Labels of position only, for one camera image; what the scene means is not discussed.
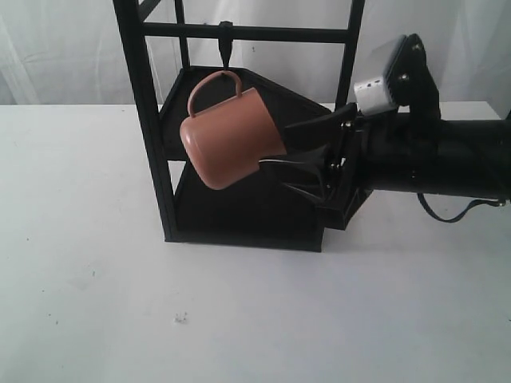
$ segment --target black metal shelf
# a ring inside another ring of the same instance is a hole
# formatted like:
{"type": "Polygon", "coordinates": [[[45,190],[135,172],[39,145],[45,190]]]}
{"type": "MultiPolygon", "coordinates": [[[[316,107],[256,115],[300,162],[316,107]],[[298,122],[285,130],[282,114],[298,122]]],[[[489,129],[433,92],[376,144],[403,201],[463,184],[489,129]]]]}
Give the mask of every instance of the black metal shelf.
{"type": "MultiPolygon", "coordinates": [[[[312,203],[261,172],[222,191],[213,191],[188,162],[179,137],[180,124],[188,116],[188,95],[200,80],[220,68],[190,66],[187,38],[222,38],[226,29],[185,24],[182,0],[174,0],[175,24],[146,22],[159,2],[144,0],[139,5],[138,0],[113,0],[165,240],[320,251],[323,227],[312,203]],[[183,69],[159,112],[145,36],[180,40],[183,69]],[[187,161],[175,195],[168,160],[187,161]]],[[[352,0],[347,30],[233,26],[228,33],[236,40],[346,44],[335,100],[339,107],[347,99],[364,3],[352,0]]],[[[241,77],[245,89],[258,89],[278,127],[329,112],[248,69],[232,70],[241,77]]],[[[217,79],[203,88],[196,107],[205,109],[232,94],[232,82],[217,79]]]]}

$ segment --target white table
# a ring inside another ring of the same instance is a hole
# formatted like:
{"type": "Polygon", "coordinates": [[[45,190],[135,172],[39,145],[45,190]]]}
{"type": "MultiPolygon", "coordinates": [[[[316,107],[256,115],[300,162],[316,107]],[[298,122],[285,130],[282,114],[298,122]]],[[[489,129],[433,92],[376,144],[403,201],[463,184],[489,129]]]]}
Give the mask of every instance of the white table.
{"type": "Polygon", "coordinates": [[[322,254],[165,243],[133,106],[0,107],[0,382],[507,383],[510,212],[378,191],[322,254]]]}

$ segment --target pink mug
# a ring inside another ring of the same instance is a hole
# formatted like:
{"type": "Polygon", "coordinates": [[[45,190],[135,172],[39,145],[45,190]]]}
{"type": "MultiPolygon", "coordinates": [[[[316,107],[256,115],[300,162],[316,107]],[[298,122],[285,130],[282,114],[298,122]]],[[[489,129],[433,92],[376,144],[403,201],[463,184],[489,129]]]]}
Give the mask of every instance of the pink mug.
{"type": "Polygon", "coordinates": [[[180,136],[199,177],[211,189],[227,186],[259,170],[265,156],[285,154],[279,131],[255,88],[241,91],[240,78],[221,70],[204,78],[188,99],[188,114],[180,136]],[[236,83],[236,95],[202,112],[193,111],[197,92],[210,80],[228,75],[236,83]]]}

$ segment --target mug handle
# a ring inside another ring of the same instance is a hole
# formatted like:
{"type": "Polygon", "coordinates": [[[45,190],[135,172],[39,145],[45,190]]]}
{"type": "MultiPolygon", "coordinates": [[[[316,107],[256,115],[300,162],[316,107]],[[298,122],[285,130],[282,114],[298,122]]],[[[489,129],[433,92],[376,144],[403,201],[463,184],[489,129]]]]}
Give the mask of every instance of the mug handle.
{"type": "Polygon", "coordinates": [[[190,92],[190,97],[188,98],[188,114],[190,115],[191,118],[195,117],[195,112],[193,110],[193,101],[195,101],[196,99],[197,92],[199,92],[200,88],[202,88],[212,79],[217,78],[222,74],[226,74],[234,80],[234,82],[236,83],[236,96],[241,97],[242,95],[241,79],[238,77],[236,73],[231,72],[230,70],[219,70],[218,72],[211,73],[209,76],[203,78],[199,82],[199,84],[195,85],[195,88],[193,88],[193,90],[190,92]]]}

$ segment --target white curtain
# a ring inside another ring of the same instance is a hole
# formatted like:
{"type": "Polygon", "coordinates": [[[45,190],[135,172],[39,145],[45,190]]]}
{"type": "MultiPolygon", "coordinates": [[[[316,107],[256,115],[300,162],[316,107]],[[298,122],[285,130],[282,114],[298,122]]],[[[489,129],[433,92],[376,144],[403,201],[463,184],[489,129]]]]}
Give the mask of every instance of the white curtain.
{"type": "MultiPolygon", "coordinates": [[[[349,0],[184,0],[187,22],[344,28],[349,0]]],[[[173,22],[172,0],[151,21],[173,22]]],[[[367,0],[355,62],[399,34],[418,33],[443,101],[511,109],[510,0],[367,0]]],[[[148,38],[162,101],[180,69],[173,38],[148,38]]],[[[189,40],[192,63],[220,65],[216,41],[189,40]]],[[[315,101],[335,98],[341,45],[236,41],[246,66],[315,101]]],[[[132,103],[110,0],[0,0],[0,103],[132,103]]]]}

